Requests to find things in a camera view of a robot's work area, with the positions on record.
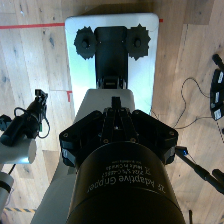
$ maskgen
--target screw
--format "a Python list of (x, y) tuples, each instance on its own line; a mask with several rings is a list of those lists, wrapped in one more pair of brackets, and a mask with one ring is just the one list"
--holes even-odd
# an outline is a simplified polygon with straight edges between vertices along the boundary
[(63, 153), (63, 156), (64, 156), (65, 158), (68, 157), (68, 153), (67, 153), (67, 150), (66, 150), (66, 149), (63, 149), (62, 153)]
[(139, 38), (135, 39), (135, 43), (134, 43), (135, 47), (140, 47), (141, 46), (141, 40)]
[(88, 49), (90, 47), (89, 41), (87, 39), (84, 39), (82, 41), (82, 47), (85, 48), (85, 49)]
[(136, 142), (136, 139), (135, 138), (131, 138), (130, 139), (130, 142), (134, 142), (135, 143)]
[(103, 140), (103, 143), (105, 143), (105, 144), (107, 144), (108, 142), (109, 142), (108, 139)]

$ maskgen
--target metal rod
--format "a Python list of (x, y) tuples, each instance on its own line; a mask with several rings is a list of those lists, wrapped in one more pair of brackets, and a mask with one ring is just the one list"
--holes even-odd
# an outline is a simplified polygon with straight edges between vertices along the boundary
[(219, 169), (214, 169), (212, 175), (224, 186), (224, 174)]
[(192, 210), (189, 210), (189, 221), (190, 221), (190, 224), (193, 224), (193, 212), (192, 212)]
[(219, 183), (213, 176), (210, 174), (205, 177), (205, 180), (208, 181), (218, 192), (224, 194), (224, 185)]
[(175, 150), (175, 154), (180, 157), (185, 163), (187, 163), (190, 167), (192, 167), (193, 169), (195, 168), (196, 164), (189, 160), (187, 157), (185, 157), (178, 149)]
[(218, 55), (218, 54), (214, 54), (214, 55), (212, 56), (212, 60), (215, 62), (216, 65), (219, 66), (220, 70), (221, 70), (222, 72), (224, 72), (224, 64), (223, 64), (223, 62), (222, 62), (222, 59), (219, 57), (219, 55)]

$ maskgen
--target wooden floor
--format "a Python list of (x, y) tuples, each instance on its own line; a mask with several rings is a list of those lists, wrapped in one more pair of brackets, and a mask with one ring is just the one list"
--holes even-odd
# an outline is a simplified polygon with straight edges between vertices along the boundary
[[(154, 12), (160, 23), (153, 111), (159, 119), (173, 126), (184, 102), (181, 86), (194, 77), (206, 94), (210, 91), (216, 68), (212, 55), (224, 59), (223, 0), (1, 0), (0, 26), (62, 23), (69, 16)], [(0, 114), (13, 117), (16, 106), (27, 108), (34, 99), (34, 90), (49, 93), (48, 119), (51, 132), (44, 140), (37, 139), (37, 156), (32, 165), (17, 165), (8, 208), (37, 209), (49, 186), (59, 159), (58, 135), (72, 124), (74, 110), (68, 102), (71, 90), (64, 27), (0, 30)], [(183, 90), (186, 112), (177, 127), (196, 117), (210, 116), (209, 99), (193, 81)], [(224, 128), (224, 119), (218, 121)], [(210, 173), (224, 171), (224, 143), (217, 122), (201, 119), (180, 129), (179, 145), (187, 146), (198, 164)], [(179, 158), (166, 167), (176, 197), (189, 223), (193, 211), (194, 224), (218, 224), (224, 213), (224, 196), (201, 180)], [(3, 224), (28, 224), (33, 213), (4, 211)]]

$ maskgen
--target metal plate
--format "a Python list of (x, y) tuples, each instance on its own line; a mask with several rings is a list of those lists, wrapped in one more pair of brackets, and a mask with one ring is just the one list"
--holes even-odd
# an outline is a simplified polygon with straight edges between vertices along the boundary
[(149, 113), (152, 105), (153, 84), (156, 63), (156, 49), (158, 39), (159, 19), (153, 13), (118, 14), (118, 15), (91, 15), (70, 17), (65, 21), (66, 41), (68, 48), (70, 75), (74, 99), (75, 114), (82, 103), (88, 89), (96, 88), (95, 56), (84, 60), (76, 53), (74, 40), (78, 29), (84, 26), (97, 27), (125, 26), (128, 29), (139, 24), (149, 30), (148, 56), (135, 61), (128, 58), (128, 86), (135, 99), (135, 108)]

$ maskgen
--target black cable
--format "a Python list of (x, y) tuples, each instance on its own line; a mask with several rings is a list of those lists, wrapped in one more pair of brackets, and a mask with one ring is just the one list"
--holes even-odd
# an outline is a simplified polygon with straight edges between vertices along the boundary
[(174, 128), (174, 129), (184, 129), (187, 128), (189, 126), (191, 126), (192, 124), (194, 124), (197, 120), (203, 119), (203, 118), (212, 118), (212, 117), (197, 117), (193, 122), (191, 122), (190, 124), (184, 126), (184, 127), (180, 127), (180, 128)]
[(11, 201), (11, 196), (12, 196), (12, 193), (14, 192), (14, 188), (12, 187), (12, 190), (10, 191), (10, 195), (8, 197), (8, 202), (5, 204), (5, 207), (9, 205), (10, 201)]
[(195, 164), (197, 164), (197, 163), (195, 162), (195, 160), (193, 159), (193, 157), (190, 155), (190, 153), (188, 153), (188, 155), (191, 157), (191, 159), (193, 160), (193, 162), (194, 162)]
[(182, 96), (182, 99), (183, 99), (183, 101), (184, 101), (184, 109), (183, 109), (183, 111), (182, 111), (180, 117), (178, 118), (176, 124), (173, 126), (173, 128), (175, 128), (175, 127), (177, 126), (177, 124), (178, 124), (179, 121), (180, 121), (180, 118), (183, 116), (183, 114), (184, 114), (184, 112), (185, 112), (185, 110), (186, 110), (186, 100), (184, 99), (184, 96), (183, 96), (183, 87), (184, 87), (184, 84), (185, 84), (188, 80), (193, 80), (193, 81), (197, 84), (197, 86), (198, 86), (199, 91), (201, 92), (201, 94), (202, 94), (203, 96), (207, 97), (207, 98), (210, 98), (209, 96), (206, 96), (206, 95), (202, 92), (202, 90), (201, 90), (201, 88), (200, 88), (198, 82), (197, 82), (194, 78), (190, 77), (190, 78), (185, 79), (185, 81), (183, 82), (182, 87), (181, 87), (181, 96)]
[(11, 168), (11, 170), (9, 171), (9, 175), (12, 173), (12, 171), (14, 170), (14, 168), (15, 168), (15, 166), (16, 166), (16, 164), (14, 164), (13, 166), (12, 166), (12, 168)]
[(39, 137), (40, 139), (47, 138), (47, 136), (49, 135), (50, 130), (51, 130), (50, 123), (49, 123), (48, 119), (46, 118), (46, 115), (44, 114), (43, 116), (44, 116), (44, 120), (46, 121), (46, 123), (47, 123), (47, 125), (48, 125), (48, 133), (47, 133), (44, 137), (41, 137), (41, 136), (39, 135), (39, 133), (38, 133), (38, 137)]
[(151, 110), (151, 112), (155, 115), (156, 119), (159, 120), (159, 118), (157, 117), (156, 113), (153, 110)]
[(16, 117), (17, 115), (16, 115), (16, 111), (17, 110), (21, 110), (21, 111), (23, 111), (23, 113), (25, 113), (25, 114), (27, 114), (28, 112), (26, 111), (26, 110), (24, 110), (23, 108), (21, 108), (21, 107), (16, 107), (15, 109), (14, 109), (14, 116)]
[(221, 135), (222, 142), (224, 143), (224, 141), (223, 141), (223, 137), (222, 137), (222, 132), (221, 132), (221, 130), (220, 130), (218, 121), (216, 121), (216, 123), (217, 123), (218, 129), (219, 129), (219, 133), (220, 133), (220, 135)]

